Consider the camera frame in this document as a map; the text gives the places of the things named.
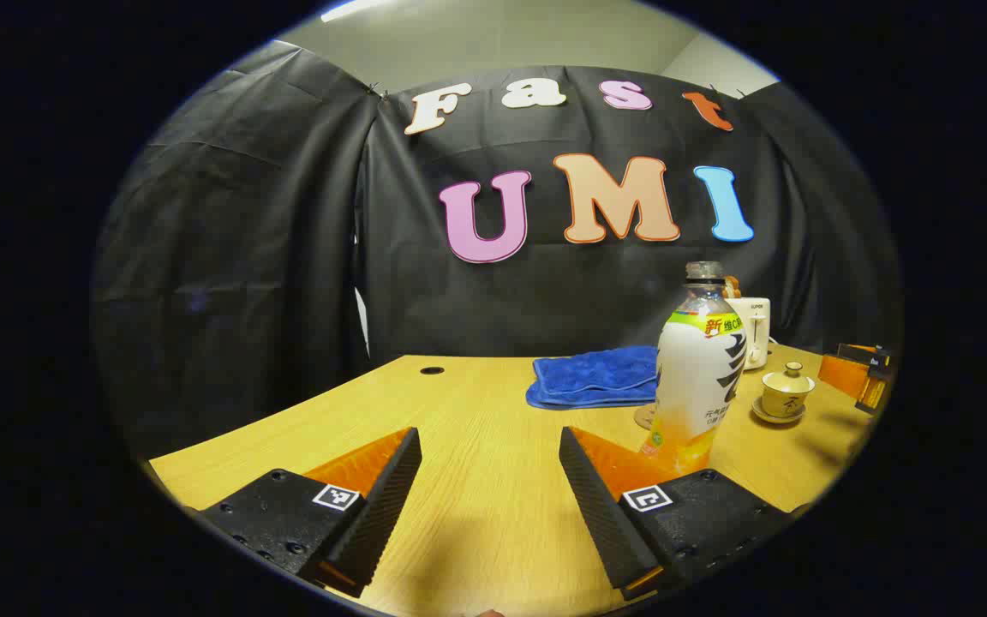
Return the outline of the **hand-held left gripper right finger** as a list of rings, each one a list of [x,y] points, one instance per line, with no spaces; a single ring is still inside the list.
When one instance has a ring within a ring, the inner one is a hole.
[[[626,600],[688,589],[794,520],[714,469],[675,476],[578,427],[561,430],[559,461],[608,582]]]

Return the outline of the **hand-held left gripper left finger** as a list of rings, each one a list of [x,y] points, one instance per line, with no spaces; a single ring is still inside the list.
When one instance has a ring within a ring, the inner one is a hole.
[[[268,565],[359,597],[420,464],[419,431],[406,427],[303,473],[270,470],[197,515]]]

